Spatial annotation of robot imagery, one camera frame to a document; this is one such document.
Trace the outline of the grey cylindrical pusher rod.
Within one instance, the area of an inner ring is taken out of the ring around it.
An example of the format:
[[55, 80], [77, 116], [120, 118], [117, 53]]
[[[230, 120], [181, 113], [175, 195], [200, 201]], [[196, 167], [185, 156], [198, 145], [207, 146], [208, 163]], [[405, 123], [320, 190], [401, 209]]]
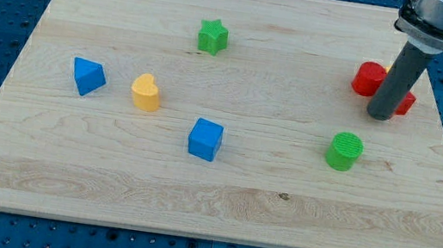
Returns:
[[433, 57], [407, 41], [367, 104], [367, 113], [375, 120], [389, 120]]

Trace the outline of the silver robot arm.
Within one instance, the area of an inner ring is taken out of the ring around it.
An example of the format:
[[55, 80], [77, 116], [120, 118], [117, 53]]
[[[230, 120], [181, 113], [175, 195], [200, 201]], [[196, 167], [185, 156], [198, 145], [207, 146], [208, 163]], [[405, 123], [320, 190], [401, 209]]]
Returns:
[[383, 83], [367, 104], [375, 120], [389, 120], [426, 70], [443, 53], [443, 0], [404, 0], [394, 28], [407, 35]]

